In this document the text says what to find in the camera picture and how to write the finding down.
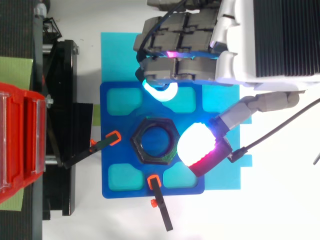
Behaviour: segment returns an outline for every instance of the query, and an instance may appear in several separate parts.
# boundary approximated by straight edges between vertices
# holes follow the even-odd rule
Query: black cable
[[[181,0],[180,2],[178,2],[172,9],[170,9],[170,11],[168,11],[162,18],[160,18],[160,20],[146,34],[146,36],[144,37],[144,39],[143,39],[143,41],[142,41],[142,43],[140,45],[140,48],[139,48],[138,52],[137,52],[137,61],[138,62],[141,62],[145,58],[146,54],[144,54],[144,48],[145,48],[149,38],[152,36],[152,34],[159,29],[161,24],[163,24],[164,21],[167,20],[170,17],[170,15],[172,15],[182,5],[184,5],[186,3],[186,1],[187,0]]]
[[[313,165],[316,165],[320,160],[320,153],[318,154],[318,156],[316,156],[314,162],[313,162]]]
[[[281,129],[283,129],[285,126],[287,126],[289,123],[291,123],[293,120],[295,120],[296,118],[298,118],[299,116],[301,116],[302,114],[304,114],[306,111],[308,111],[309,109],[313,108],[315,105],[317,105],[318,103],[320,103],[320,98],[315,100],[314,102],[310,103],[308,106],[304,107],[303,109],[301,109],[300,111],[298,111],[295,115],[293,115],[292,117],[290,117],[288,120],[284,121],[282,124],[280,124],[279,126],[277,126],[275,129],[273,129],[272,131],[270,131],[269,133],[267,133],[266,135],[264,135],[263,137],[259,138],[258,140],[254,141],[253,143],[251,143],[248,146],[242,147],[236,151],[234,151],[232,153],[232,156],[230,158],[228,158],[232,163],[234,163],[235,161],[237,161],[238,159],[242,158],[244,156],[244,154],[246,154],[248,152],[249,149],[252,149],[253,147],[257,146],[258,144],[260,144],[261,142],[263,142],[264,140],[268,139],[269,137],[271,137],[272,135],[274,135],[275,133],[277,133],[278,131],[280,131]]]

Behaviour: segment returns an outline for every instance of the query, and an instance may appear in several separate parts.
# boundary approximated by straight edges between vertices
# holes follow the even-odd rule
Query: black hex nut
[[[151,156],[146,153],[142,146],[142,136],[144,133],[153,127],[164,129],[169,135],[169,146],[162,156]],[[175,126],[175,123],[169,118],[146,117],[138,126],[130,141],[132,147],[143,164],[158,164],[169,165],[172,159],[177,154],[177,145],[180,134]]]

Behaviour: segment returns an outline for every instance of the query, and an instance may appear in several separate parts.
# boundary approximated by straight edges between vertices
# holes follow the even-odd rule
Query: glowing white object
[[[216,138],[203,123],[194,123],[181,135],[177,153],[181,161],[191,166],[215,149]]]
[[[169,84],[168,88],[163,91],[158,91],[150,86],[146,80],[143,81],[142,86],[148,93],[150,93],[155,99],[160,102],[167,102],[173,99],[178,92],[178,83],[172,82]]]

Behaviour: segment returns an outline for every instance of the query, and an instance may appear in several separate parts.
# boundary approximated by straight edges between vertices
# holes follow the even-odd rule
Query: white background
[[[100,104],[101,32],[141,32],[144,21],[163,13],[146,0],[51,0],[50,16],[64,39],[79,48],[78,102]],[[320,88],[301,96],[294,109],[256,113],[241,126],[247,145],[319,98]],[[240,95],[254,95],[241,88]],[[76,166],[76,207],[72,216],[51,212],[44,240],[319,240],[320,105],[250,151],[253,167],[241,169],[241,190],[166,196],[174,230],[166,232],[151,197],[105,199],[101,155]],[[100,138],[100,128],[92,136]]]

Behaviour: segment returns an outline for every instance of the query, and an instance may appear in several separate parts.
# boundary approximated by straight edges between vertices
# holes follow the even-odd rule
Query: red storage box
[[[0,203],[45,170],[45,97],[0,83]]]

